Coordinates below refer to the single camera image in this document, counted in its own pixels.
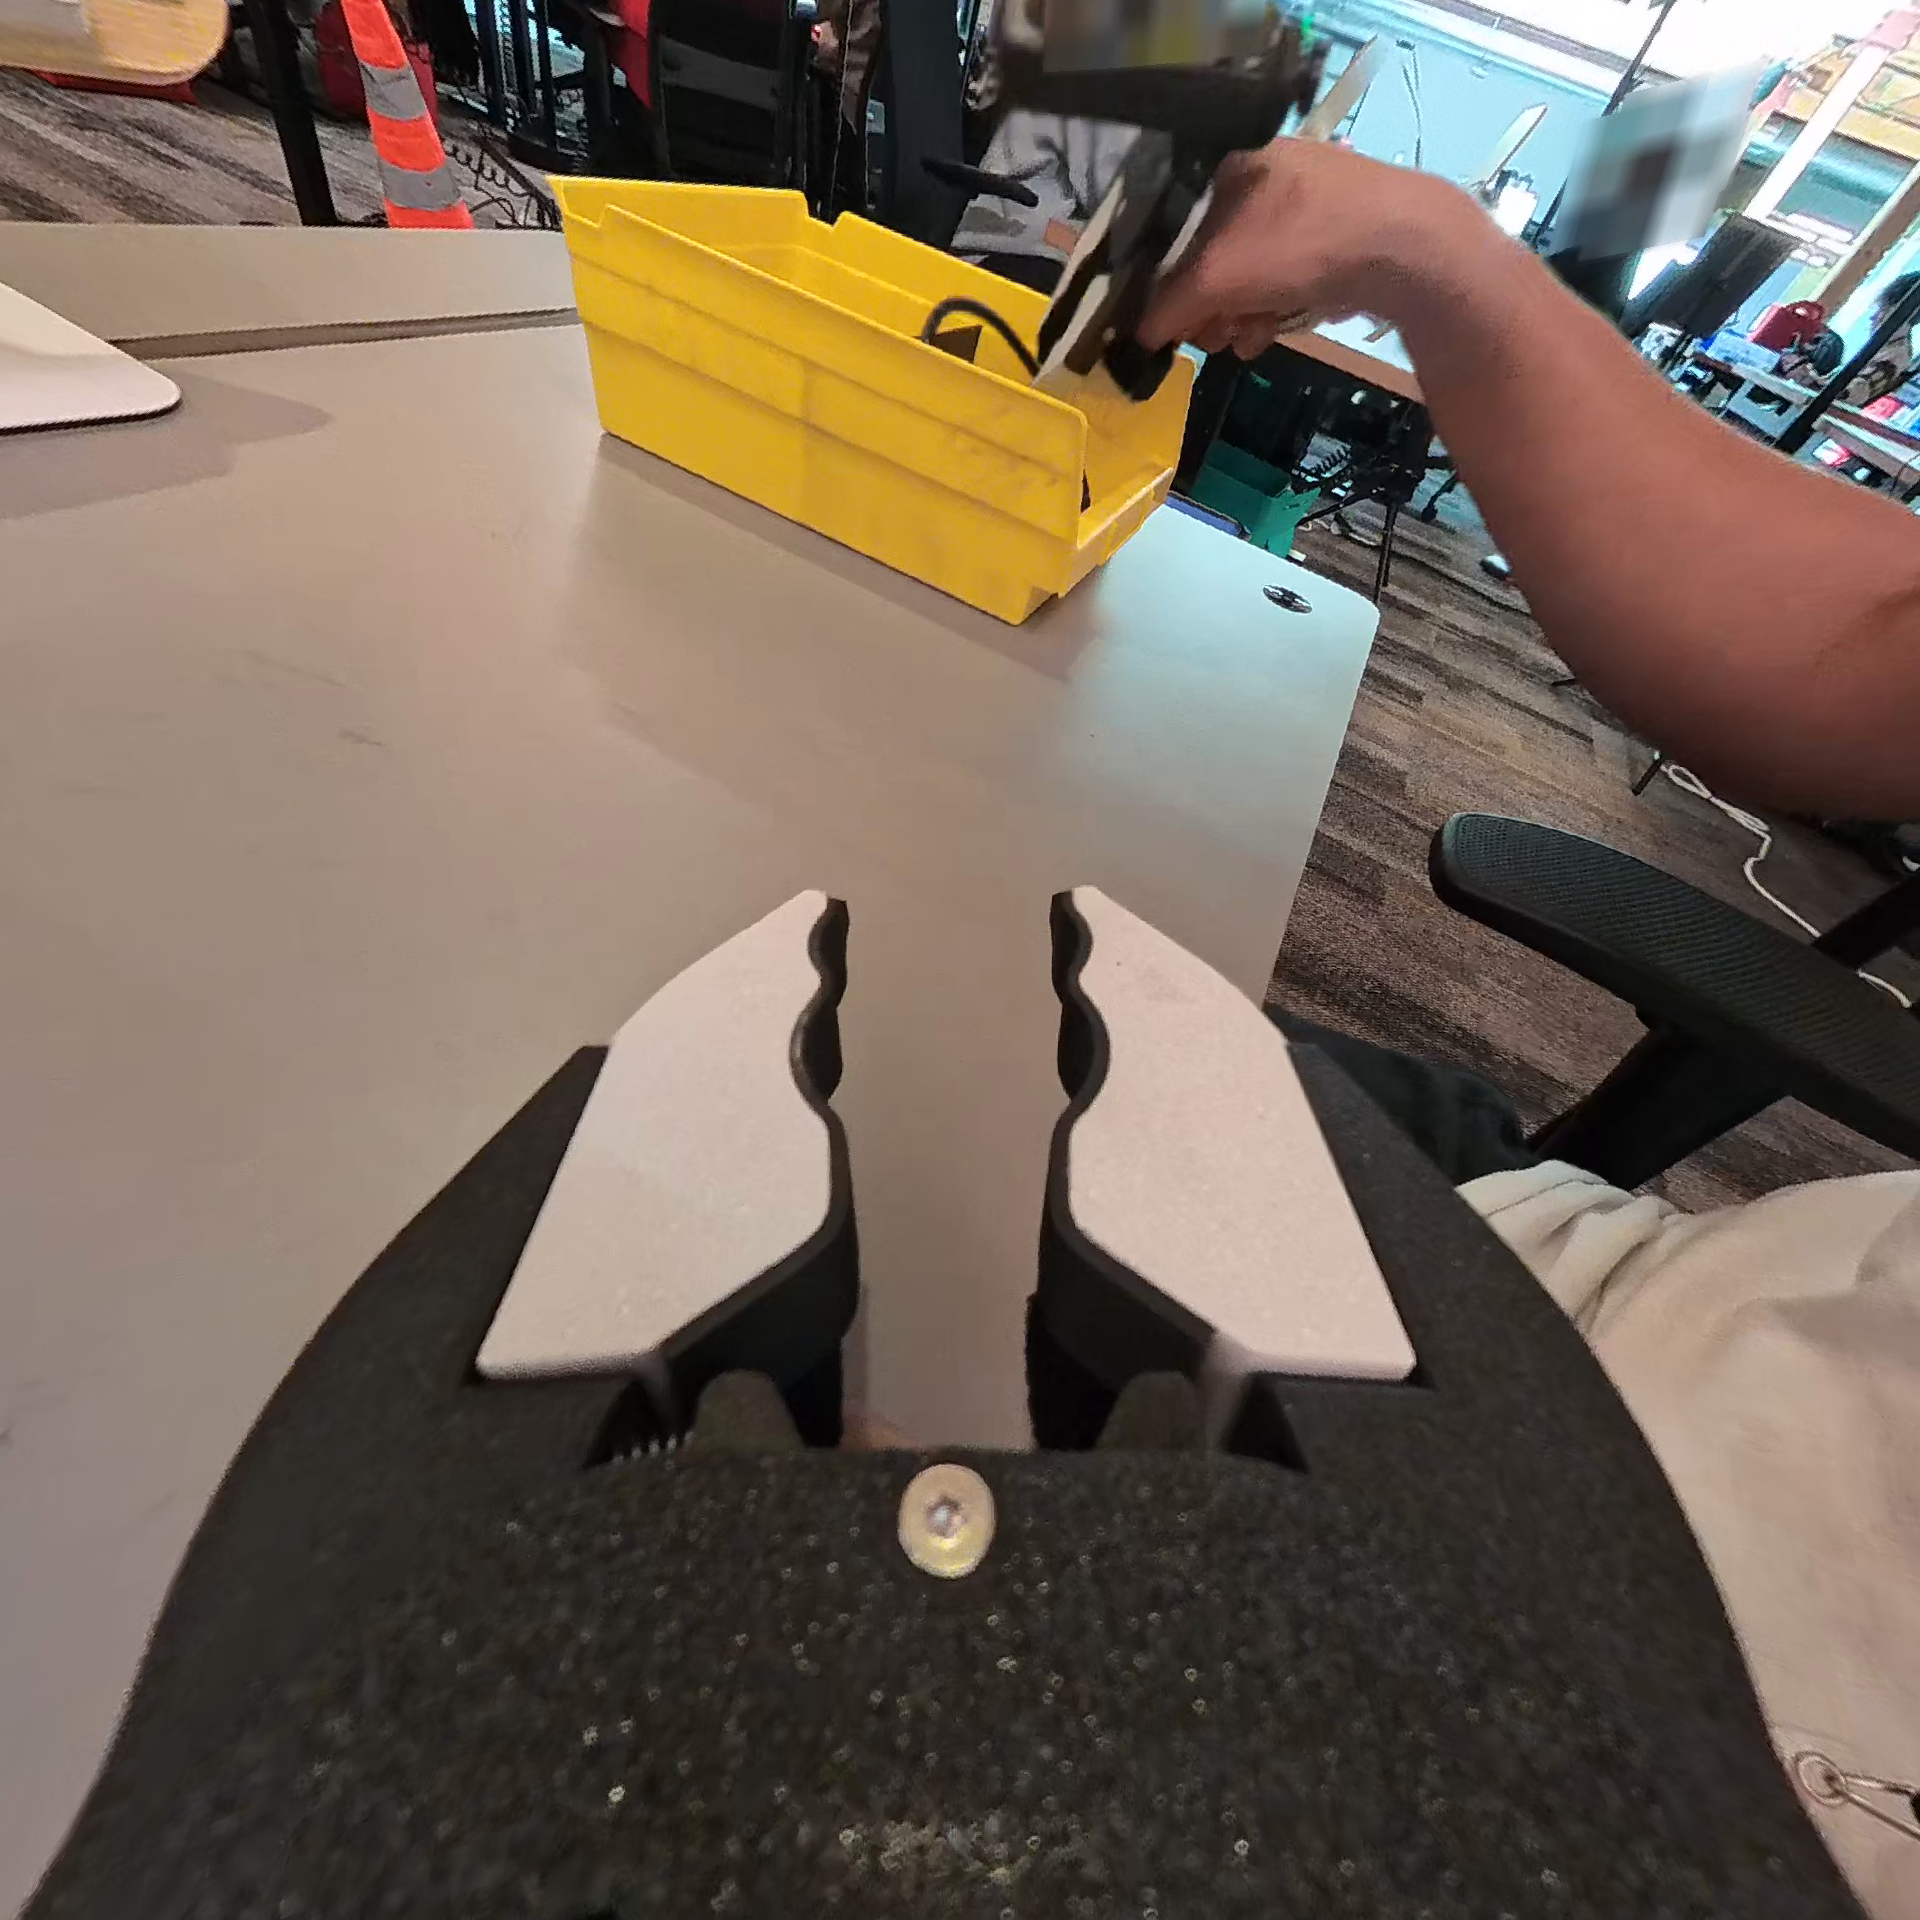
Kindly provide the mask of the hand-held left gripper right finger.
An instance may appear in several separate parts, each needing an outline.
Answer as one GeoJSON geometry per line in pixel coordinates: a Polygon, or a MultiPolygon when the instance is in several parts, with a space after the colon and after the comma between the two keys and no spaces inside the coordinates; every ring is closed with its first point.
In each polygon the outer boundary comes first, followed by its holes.
{"type": "Polygon", "coordinates": [[[1097,886],[1049,903],[1064,1113],[1031,1323],[1103,1404],[1190,1380],[1207,1439],[1279,1383],[1420,1380],[1284,1032],[1097,886]]]}

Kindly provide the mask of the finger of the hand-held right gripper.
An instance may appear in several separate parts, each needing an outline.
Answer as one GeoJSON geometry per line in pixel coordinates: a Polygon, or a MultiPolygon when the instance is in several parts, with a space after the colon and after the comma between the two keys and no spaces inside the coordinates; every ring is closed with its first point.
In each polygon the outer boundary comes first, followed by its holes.
{"type": "Polygon", "coordinates": [[[1361,109],[1367,92],[1380,72],[1380,36],[1369,36],[1329,83],[1327,93],[1309,109],[1299,134],[1307,139],[1333,139],[1340,124],[1361,109]]]}

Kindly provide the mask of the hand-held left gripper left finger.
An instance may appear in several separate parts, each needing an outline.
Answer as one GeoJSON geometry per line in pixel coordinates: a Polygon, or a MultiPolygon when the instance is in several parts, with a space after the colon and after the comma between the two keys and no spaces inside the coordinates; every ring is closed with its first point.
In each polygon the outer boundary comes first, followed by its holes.
{"type": "Polygon", "coordinates": [[[846,899],[806,889],[611,1034],[477,1347],[483,1380],[627,1380],[657,1424],[690,1432],[716,1380],[759,1373],[806,1444],[840,1444],[849,924],[846,899]]]}

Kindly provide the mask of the yellow plastic bin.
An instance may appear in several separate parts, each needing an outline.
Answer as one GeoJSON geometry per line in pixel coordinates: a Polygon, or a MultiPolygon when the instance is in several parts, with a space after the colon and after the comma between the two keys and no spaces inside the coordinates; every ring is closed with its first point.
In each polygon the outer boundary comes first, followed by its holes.
{"type": "Polygon", "coordinates": [[[1026,622],[1167,499],[1197,362],[1131,402],[1046,390],[953,296],[1037,342],[1046,296],[796,189],[557,177],[604,430],[1026,622]]]}

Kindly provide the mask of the person's right forearm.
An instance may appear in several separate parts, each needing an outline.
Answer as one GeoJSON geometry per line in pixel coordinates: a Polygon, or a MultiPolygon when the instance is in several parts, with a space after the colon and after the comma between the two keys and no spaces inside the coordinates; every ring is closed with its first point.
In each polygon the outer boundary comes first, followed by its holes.
{"type": "Polygon", "coordinates": [[[1917,516],[1681,397],[1490,234],[1403,290],[1431,420],[1550,646],[1736,797],[1917,820],[1917,516]]]}

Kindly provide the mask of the person's right hand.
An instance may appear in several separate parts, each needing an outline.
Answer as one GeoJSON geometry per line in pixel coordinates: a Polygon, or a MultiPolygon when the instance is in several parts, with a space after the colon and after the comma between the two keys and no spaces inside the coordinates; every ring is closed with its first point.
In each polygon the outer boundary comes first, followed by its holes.
{"type": "Polygon", "coordinates": [[[1233,156],[1136,322],[1144,347],[1256,359],[1284,337],[1373,314],[1403,322],[1507,237],[1456,183],[1279,136],[1233,156]]]}

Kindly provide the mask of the black office chair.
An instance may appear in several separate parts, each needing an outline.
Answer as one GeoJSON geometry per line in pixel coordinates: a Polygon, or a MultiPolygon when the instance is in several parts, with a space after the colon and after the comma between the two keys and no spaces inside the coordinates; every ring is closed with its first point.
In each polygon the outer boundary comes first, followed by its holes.
{"type": "Polygon", "coordinates": [[[1539,1129],[1540,1157],[1640,1187],[1781,1099],[1917,1157],[1917,1014],[1864,977],[1917,930],[1917,877],[1803,942],[1580,834],[1467,810],[1437,827],[1429,883],[1643,1023],[1539,1129]]]}

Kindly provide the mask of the person's beige shirt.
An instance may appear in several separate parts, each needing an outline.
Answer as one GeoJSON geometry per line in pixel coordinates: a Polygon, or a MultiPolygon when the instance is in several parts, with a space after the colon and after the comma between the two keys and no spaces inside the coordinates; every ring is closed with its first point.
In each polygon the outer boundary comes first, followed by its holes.
{"type": "MultiPolygon", "coordinates": [[[[1583,1330],[1643,1429],[1786,1772],[1811,1744],[1916,1782],[1917,1173],[1686,1213],[1543,1163],[1461,1196],[1583,1330]]],[[[1800,1799],[1860,1904],[1916,1917],[1917,1843],[1800,1799]]]]}

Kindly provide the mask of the orange traffic cone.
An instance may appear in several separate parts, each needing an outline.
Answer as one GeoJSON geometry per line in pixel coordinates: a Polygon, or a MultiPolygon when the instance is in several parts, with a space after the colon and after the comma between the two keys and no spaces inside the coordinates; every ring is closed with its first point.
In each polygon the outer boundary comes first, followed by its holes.
{"type": "Polygon", "coordinates": [[[386,3],[341,3],[361,72],[384,214],[397,232],[473,232],[409,44],[386,3]]]}

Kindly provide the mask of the white folding stand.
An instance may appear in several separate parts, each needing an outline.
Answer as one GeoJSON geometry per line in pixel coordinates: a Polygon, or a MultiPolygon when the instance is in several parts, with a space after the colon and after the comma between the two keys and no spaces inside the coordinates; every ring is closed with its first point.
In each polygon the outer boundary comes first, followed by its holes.
{"type": "Polygon", "coordinates": [[[44,303],[4,284],[4,434],[154,420],[181,386],[44,303]]]}

